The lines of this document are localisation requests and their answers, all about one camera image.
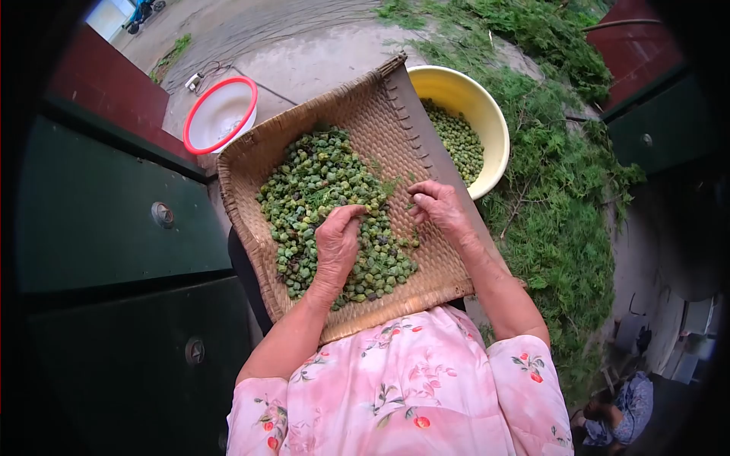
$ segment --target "finger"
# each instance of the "finger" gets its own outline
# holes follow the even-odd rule
[[[421,223],[428,222],[430,220],[428,212],[421,212],[415,217],[415,224],[420,225]]]
[[[420,214],[421,212],[423,212],[423,209],[421,209],[420,206],[414,206],[414,207],[408,209],[408,215],[410,215],[411,217],[415,217],[416,215]]]
[[[367,209],[365,209],[365,206],[360,204],[348,204],[347,206],[336,207],[330,212],[322,226],[327,225],[336,232],[341,233],[351,218],[366,212]]]
[[[342,237],[344,237],[345,239],[352,238],[353,240],[356,240],[359,232],[360,219],[354,217],[351,218],[349,222],[347,222],[347,225],[345,225],[345,229],[342,230]]]
[[[436,198],[439,194],[439,190],[443,187],[443,184],[439,184],[434,180],[424,180],[423,182],[419,182],[408,187],[408,193],[411,195],[415,195],[416,193],[425,193],[432,198]]]
[[[423,193],[416,193],[413,196],[413,201],[420,207],[421,209],[428,212],[430,209],[434,208],[434,204],[436,203],[436,200],[428,195],[424,195]]]

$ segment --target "red wall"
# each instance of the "red wall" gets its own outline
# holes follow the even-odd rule
[[[177,138],[162,129],[170,95],[83,24],[48,86],[115,125],[197,164]]]
[[[622,19],[658,19],[645,0],[619,0],[601,23]],[[586,40],[603,55],[614,77],[604,111],[615,107],[639,89],[683,61],[672,35],[661,24],[636,24],[600,28]]]

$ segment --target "floral clothing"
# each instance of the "floral clothing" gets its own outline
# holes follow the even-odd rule
[[[246,379],[228,416],[230,455],[572,455],[545,343],[485,350],[451,306],[327,344],[284,379]]]
[[[583,426],[588,435],[584,445],[602,447],[614,439],[628,445],[639,437],[649,423],[654,407],[654,385],[644,371],[638,371],[624,382],[613,405],[623,414],[618,426],[611,428],[604,421],[586,420]]]

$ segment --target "yellow bowl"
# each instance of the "yellow bowl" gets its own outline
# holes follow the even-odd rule
[[[431,98],[451,115],[464,113],[484,146],[484,166],[467,189],[472,200],[481,198],[502,178],[510,158],[510,133],[494,98],[472,78],[444,66],[408,68],[419,98]]]

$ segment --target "woman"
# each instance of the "woman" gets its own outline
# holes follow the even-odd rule
[[[608,447],[615,454],[637,439],[649,423],[654,406],[654,386],[643,371],[629,377],[613,403],[591,401],[578,412],[575,424],[586,432],[584,445]]]
[[[230,454],[573,453],[534,303],[489,257],[453,187],[426,181],[408,192],[415,222],[432,221],[458,251],[498,342],[485,350],[467,315],[444,305],[318,349],[366,211],[338,207],[316,232],[314,282],[238,374]]]

